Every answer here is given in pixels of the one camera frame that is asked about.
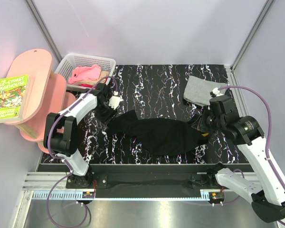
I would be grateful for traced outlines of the black t shirt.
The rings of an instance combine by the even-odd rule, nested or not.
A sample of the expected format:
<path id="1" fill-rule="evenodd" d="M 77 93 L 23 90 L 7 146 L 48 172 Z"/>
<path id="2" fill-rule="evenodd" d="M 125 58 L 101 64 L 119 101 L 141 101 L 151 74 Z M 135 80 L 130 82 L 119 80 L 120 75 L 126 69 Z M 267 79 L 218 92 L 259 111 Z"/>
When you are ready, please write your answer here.
<path id="1" fill-rule="evenodd" d="M 187 122 L 167 119 L 138 119 L 134 110 L 128 111 L 108 124 L 110 133 L 135 137 L 152 155 L 176 156 L 207 144 L 210 138 Z"/>

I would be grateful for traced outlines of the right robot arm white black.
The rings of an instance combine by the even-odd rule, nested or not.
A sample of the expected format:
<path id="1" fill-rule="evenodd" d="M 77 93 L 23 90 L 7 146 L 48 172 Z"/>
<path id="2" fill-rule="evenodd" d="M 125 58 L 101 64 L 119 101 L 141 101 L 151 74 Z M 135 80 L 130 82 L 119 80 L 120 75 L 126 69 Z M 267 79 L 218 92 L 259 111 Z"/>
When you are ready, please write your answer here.
<path id="1" fill-rule="evenodd" d="M 205 184 L 234 191 L 266 223 L 285 219 L 285 176 L 269 151 L 269 137 L 265 137 L 257 120 L 249 115 L 241 117 L 232 98 L 220 95 L 211 98 L 204 108 L 200 126 L 204 132 L 223 132 L 239 147 L 259 180 L 255 184 L 218 163 L 202 175 Z"/>

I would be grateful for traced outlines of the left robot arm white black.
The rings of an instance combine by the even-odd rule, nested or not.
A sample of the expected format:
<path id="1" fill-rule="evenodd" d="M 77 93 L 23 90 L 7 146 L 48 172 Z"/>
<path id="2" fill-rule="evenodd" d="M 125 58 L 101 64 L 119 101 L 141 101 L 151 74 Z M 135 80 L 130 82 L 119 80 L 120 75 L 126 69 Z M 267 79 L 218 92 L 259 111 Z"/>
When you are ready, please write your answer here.
<path id="1" fill-rule="evenodd" d="M 92 185 L 93 176 L 88 173 L 89 165 L 78 149 L 78 124 L 90 111 L 94 111 L 98 121 L 108 124 L 117 114 L 121 101 L 116 90 L 111 91 L 100 83 L 95 89 L 82 93 L 64 110 L 47 115 L 43 146 L 52 158 L 61 159 L 67 165 L 82 188 Z"/>

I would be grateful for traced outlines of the folded grey t shirt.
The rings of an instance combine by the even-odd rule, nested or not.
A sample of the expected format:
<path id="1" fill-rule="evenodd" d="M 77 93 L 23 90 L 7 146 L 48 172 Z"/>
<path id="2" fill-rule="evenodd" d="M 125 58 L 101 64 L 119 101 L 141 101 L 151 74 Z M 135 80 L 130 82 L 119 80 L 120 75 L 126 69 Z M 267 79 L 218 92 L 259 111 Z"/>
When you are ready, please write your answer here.
<path id="1" fill-rule="evenodd" d="M 213 89 L 225 86 L 228 86 L 228 84 L 207 81 L 195 76 L 189 76 L 183 98 L 187 102 L 199 106 L 210 105 L 209 101 L 212 98 L 210 93 L 213 91 Z"/>

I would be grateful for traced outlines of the magenta garment in basket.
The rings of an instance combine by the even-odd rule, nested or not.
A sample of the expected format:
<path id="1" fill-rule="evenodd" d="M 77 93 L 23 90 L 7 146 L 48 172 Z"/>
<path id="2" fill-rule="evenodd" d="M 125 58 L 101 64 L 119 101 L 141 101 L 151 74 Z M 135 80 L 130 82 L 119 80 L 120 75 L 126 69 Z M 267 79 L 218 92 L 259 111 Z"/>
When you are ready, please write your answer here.
<path id="1" fill-rule="evenodd" d="M 80 84 L 79 86 L 89 87 L 89 88 L 91 88 L 91 87 L 92 87 L 92 85 L 90 85 L 90 84 Z"/>

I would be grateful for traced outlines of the beige garment in basket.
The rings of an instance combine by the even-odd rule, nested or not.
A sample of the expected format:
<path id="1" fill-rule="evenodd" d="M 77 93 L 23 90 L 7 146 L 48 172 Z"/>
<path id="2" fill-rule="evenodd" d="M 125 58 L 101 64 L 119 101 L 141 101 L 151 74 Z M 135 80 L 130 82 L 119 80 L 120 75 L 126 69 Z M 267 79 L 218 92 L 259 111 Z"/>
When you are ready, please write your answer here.
<path id="1" fill-rule="evenodd" d="M 109 72 L 108 71 L 102 71 L 99 75 L 98 78 L 94 77 L 94 78 L 85 78 L 82 82 L 82 84 L 90 84 L 92 86 L 94 86 L 101 78 L 109 76 Z"/>

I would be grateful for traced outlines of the white plastic laundry basket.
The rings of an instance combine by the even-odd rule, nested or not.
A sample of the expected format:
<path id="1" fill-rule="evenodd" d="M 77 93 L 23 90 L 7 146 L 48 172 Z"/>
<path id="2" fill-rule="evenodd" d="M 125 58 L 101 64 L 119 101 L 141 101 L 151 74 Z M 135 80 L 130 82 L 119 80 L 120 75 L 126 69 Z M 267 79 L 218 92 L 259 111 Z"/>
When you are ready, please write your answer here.
<path id="1" fill-rule="evenodd" d="M 84 92 L 98 82 L 108 85 L 115 64 L 116 61 L 111 58 L 67 54 L 55 73 L 65 78 L 67 90 Z"/>

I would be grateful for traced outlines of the pink garment in basket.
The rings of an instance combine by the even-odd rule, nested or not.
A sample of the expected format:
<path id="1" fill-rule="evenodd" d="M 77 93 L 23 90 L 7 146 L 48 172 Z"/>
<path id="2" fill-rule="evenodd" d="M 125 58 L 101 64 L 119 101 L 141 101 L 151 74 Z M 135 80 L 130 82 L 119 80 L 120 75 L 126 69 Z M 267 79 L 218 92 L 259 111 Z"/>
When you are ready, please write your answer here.
<path id="1" fill-rule="evenodd" d="M 82 82 L 85 78 L 98 78 L 101 73 L 101 67 L 98 65 L 93 66 L 77 66 L 68 79 L 69 84 L 76 84 Z"/>

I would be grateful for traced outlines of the pink tiered shelf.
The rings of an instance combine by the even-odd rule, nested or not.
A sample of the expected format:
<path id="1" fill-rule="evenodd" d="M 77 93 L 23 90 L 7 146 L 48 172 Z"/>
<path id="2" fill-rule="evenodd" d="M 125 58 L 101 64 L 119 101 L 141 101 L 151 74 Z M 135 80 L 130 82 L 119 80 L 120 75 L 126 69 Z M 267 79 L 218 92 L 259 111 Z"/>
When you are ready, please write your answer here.
<path id="1" fill-rule="evenodd" d="M 24 139 L 37 143 L 45 153 L 48 153 L 43 145 L 47 115 L 59 113 L 76 100 L 74 95 L 66 91 L 64 77 L 52 72 L 52 65 L 53 58 L 48 51 L 32 49 L 13 60 L 6 76 L 29 75 L 33 78 L 24 120 L 5 124 L 17 127 Z"/>

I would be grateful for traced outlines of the green treehouse book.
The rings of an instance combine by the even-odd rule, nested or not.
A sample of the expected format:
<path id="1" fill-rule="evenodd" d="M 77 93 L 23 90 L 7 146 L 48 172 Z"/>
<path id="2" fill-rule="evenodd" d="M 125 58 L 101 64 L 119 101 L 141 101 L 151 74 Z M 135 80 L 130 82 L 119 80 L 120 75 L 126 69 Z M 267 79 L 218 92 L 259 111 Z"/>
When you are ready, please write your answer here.
<path id="1" fill-rule="evenodd" d="M 33 83 L 30 75 L 0 79 L 0 123 L 24 119 Z"/>

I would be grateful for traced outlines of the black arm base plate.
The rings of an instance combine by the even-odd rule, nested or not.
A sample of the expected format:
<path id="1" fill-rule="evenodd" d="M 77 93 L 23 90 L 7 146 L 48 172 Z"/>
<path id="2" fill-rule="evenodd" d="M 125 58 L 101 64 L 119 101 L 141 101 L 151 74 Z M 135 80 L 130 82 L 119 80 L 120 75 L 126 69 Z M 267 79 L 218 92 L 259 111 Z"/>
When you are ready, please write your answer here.
<path id="1" fill-rule="evenodd" d="M 96 189 L 97 198 L 160 199 L 200 196 L 201 189 L 215 189 L 212 172 L 215 164 L 145 164 L 145 165 L 91 165 L 84 177 L 67 179 L 68 189 Z"/>

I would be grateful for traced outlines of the aluminium frame rail front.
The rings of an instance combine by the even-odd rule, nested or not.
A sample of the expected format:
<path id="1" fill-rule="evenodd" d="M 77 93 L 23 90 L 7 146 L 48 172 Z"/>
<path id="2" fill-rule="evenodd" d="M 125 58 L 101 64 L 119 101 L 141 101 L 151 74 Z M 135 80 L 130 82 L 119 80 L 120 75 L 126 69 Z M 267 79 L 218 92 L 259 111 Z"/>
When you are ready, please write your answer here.
<path id="1" fill-rule="evenodd" d="M 63 172 L 30 172 L 23 189 L 35 199 L 109 201 L 210 201 L 220 187 L 197 183 L 204 173 L 95 173 L 92 181 Z"/>

